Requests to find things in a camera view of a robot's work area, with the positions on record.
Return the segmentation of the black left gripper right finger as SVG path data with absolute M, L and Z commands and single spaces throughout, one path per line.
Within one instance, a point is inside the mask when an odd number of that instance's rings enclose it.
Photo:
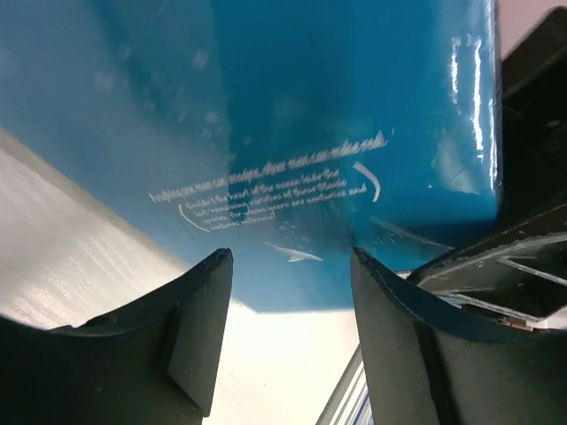
M 565 423 L 564 332 L 465 312 L 360 248 L 351 286 L 376 423 Z

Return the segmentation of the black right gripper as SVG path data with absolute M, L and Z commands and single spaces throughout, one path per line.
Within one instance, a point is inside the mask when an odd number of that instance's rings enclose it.
M 502 78 L 503 202 L 493 232 L 410 276 L 424 290 L 516 326 L 566 327 L 566 10 L 509 6 L 525 24 Z

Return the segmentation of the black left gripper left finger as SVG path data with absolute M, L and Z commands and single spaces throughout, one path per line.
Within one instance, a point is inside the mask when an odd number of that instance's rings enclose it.
M 212 409 L 232 276 L 232 253 L 219 249 L 78 328 L 2 319 L 2 423 L 201 423 Z

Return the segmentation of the teal 20000 Leagues book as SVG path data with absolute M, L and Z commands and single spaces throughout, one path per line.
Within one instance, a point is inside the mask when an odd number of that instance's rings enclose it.
M 501 204 L 495 1 L 4 1 L 1 127 L 259 312 L 352 304 Z

